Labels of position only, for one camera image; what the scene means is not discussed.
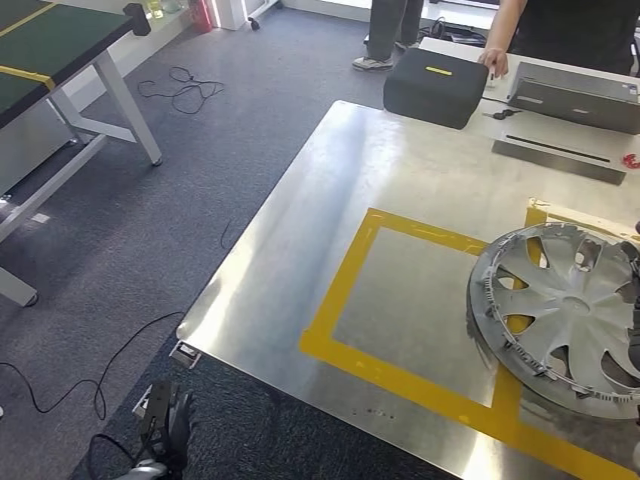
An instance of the shoe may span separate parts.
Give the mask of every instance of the shoe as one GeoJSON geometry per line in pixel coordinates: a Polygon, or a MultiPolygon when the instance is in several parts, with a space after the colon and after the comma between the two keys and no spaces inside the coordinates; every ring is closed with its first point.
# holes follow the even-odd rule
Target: shoe
{"type": "Polygon", "coordinates": [[[356,58],[352,63],[353,68],[357,70],[363,70],[365,72],[383,72],[385,70],[391,70],[393,68],[393,61],[390,58],[383,62],[380,60],[374,60],[369,57],[356,58]]]}
{"type": "Polygon", "coordinates": [[[420,48],[420,42],[410,43],[408,45],[406,43],[395,42],[395,46],[404,52],[405,50],[408,50],[410,48],[420,48]]]}

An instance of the black case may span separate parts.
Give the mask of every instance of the black case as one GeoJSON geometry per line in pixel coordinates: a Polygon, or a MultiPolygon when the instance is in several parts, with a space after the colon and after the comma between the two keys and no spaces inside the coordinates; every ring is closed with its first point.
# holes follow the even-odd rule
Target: black case
{"type": "Polygon", "coordinates": [[[410,48],[384,84],[389,112],[464,128],[485,91],[485,65],[418,48],[410,48]]]}

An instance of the silver hubcap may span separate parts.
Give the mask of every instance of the silver hubcap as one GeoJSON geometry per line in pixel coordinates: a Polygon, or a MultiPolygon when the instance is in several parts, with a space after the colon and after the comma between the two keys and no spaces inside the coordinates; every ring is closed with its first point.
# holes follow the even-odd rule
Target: silver hubcap
{"type": "Polygon", "coordinates": [[[636,418],[640,372],[627,354],[630,280],[618,244],[549,223],[488,246],[472,272],[469,300],[484,340],[532,390],[580,413],[636,418]],[[511,315],[531,323],[512,332],[511,315]]]}

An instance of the red bottle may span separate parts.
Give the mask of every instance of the red bottle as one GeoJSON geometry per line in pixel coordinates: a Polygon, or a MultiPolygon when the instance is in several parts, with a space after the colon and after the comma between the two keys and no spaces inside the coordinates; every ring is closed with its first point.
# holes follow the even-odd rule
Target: red bottle
{"type": "Polygon", "coordinates": [[[207,33],[214,29],[214,22],[207,0],[189,0],[189,8],[191,9],[193,24],[198,32],[207,33]]]}

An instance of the gray pants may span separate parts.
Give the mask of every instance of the gray pants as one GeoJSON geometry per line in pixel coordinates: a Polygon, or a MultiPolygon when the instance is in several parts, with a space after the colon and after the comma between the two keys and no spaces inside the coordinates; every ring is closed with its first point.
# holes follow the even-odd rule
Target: gray pants
{"type": "Polygon", "coordinates": [[[417,41],[423,4],[424,0],[373,0],[368,56],[379,61],[391,57],[398,29],[404,44],[417,41]]]}

